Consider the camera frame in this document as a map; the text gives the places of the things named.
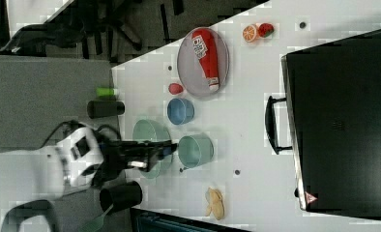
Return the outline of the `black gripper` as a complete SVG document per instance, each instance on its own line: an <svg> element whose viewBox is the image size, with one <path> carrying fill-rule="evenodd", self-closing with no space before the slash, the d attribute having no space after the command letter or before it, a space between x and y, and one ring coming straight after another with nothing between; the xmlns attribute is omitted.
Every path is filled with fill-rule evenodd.
<svg viewBox="0 0 381 232"><path fill-rule="evenodd" d="M110 141L100 145L103 162L97 169L91 186L101 188L105 182L119 177L125 169L137 168L149 172L158 162L177 150L171 140L162 142Z"/></svg>

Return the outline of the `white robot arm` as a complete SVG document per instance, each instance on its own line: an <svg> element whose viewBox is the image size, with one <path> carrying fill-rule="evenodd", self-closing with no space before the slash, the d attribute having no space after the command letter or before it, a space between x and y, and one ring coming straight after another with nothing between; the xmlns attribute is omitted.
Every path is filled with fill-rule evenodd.
<svg viewBox="0 0 381 232"><path fill-rule="evenodd" d="M71 193L100 188L124 169L149 172L177 144L124 141L100 129L81 127L54 145L0 153L0 232L60 232L53 202Z"/></svg>

